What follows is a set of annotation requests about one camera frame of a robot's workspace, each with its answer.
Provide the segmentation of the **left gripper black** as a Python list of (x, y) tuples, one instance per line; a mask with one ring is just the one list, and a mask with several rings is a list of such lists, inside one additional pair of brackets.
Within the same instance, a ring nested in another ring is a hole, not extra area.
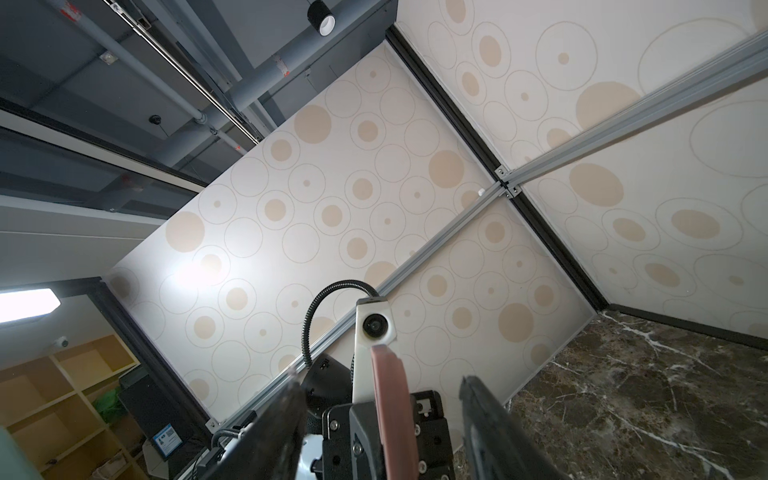
[(453, 447), (442, 398), (410, 395), (408, 413), (375, 402), (342, 404), (322, 415), (322, 479), (453, 479)]

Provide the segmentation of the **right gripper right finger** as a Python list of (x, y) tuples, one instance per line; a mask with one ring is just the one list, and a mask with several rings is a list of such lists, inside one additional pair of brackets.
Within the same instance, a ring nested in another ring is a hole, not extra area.
[(462, 379), (459, 398), (465, 455), (475, 479), (562, 479), (477, 376)]

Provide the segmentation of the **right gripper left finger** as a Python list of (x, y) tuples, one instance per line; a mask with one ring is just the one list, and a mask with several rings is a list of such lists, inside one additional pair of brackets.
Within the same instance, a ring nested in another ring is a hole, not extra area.
[(306, 418), (306, 394), (291, 378), (234, 448), (199, 479), (294, 479)]

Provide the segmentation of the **phone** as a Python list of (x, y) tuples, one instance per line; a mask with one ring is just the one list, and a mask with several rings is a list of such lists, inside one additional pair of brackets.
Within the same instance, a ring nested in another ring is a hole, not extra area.
[(400, 358), (386, 345), (373, 349), (375, 405), (387, 479), (417, 479), (413, 406)]

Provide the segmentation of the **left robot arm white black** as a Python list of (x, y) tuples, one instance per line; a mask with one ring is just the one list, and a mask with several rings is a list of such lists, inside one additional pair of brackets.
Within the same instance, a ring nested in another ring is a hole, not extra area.
[(389, 388), (355, 403), (348, 368), (321, 355), (226, 450), (201, 479), (452, 479), (453, 448), (442, 399), (409, 393), (401, 361), (375, 362)]

